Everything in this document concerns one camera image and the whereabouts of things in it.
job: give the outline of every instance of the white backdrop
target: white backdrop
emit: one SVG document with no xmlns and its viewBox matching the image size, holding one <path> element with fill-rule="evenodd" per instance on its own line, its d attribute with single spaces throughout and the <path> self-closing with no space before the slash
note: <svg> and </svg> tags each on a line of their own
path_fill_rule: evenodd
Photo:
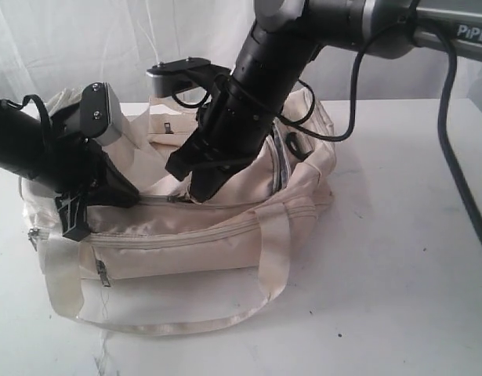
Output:
<svg viewBox="0 0 482 376">
<path fill-rule="evenodd" d="M 108 81 L 122 101 L 145 101 L 145 70 L 157 60 L 203 56 L 232 67 L 253 20 L 252 0 L 0 0 L 0 93 L 48 99 Z M 321 99 L 345 99 L 352 62 L 353 53 L 327 48 L 304 78 Z M 462 61 L 457 97 L 479 67 Z M 425 49 L 367 58 L 360 98 L 438 97 L 445 72 L 445 55 Z"/>
</svg>

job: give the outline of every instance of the white canvas bag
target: white canvas bag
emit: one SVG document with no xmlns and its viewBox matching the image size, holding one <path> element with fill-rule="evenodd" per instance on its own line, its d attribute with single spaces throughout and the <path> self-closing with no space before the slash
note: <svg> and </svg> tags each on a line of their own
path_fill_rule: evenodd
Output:
<svg viewBox="0 0 482 376">
<path fill-rule="evenodd" d="M 49 109 L 75 100 L 72 92 L 63 92 Z M 284 105 L 284 115 L 302 118 L 310 103 L 306 90 L 294 92 Z M 320 103 L 303 126 L 333 135 L 332 122 Z M 317 216 L 332 202 L 326 178 L 335 167 L 333 144 L 292 134 L 293 144 L 308 155 L 301 161 L 285 143 L 292 130 L 276 121 L 274 134 L 267 137 L 256 161 L 210 201 L 195 204 L 188 200 L 187 181 L 178 182 L 165 171 L 169 154 L 196 127 L 194 112 L 153 99 L 145 113 L 125 119 L 124 127 L 124 135 L 105 151 L 140 190 L 141 203 L 130 209 L 89 207 L 92 234 L 81 243 L 61 236 L 53 193 L 36 183 L 21 183 L 25 221 L 56 313 L 111 331 L 189 334 L 232 326 L 274 300 L 287 284 L 292 250 L 304 244 Z M 94 322 L 78 316 L 84 304 L 82 278 L 100 278 L 109 284 L 117 279 L 248 266 L 258 266 L 264 299 L 233 316 L 148 325 Z"/>
</svg>

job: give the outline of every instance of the table surface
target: table surface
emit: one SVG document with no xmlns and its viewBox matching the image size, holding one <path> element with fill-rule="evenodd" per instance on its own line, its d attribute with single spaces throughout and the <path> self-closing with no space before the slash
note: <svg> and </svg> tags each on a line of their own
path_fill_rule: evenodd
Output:
<svg viewBox="0 0 482 376">
<path fill-rule="evenodd" d="M 107 374 L 482 375 L 482 249 L 440 152 L 437 105 L 360 102 L 337 146 L 336 201 L 281 297 L 216 333 L 114 334 Z M 348 103 L 324 106 L 344 130 Z M 482 209 L 482 114 L 455 100 L 449 128 Z M 0 170 L 0 374 L 97 374 L 100 332 L 51 310 L 21 212 L 17 178 Z"/>
</svg>

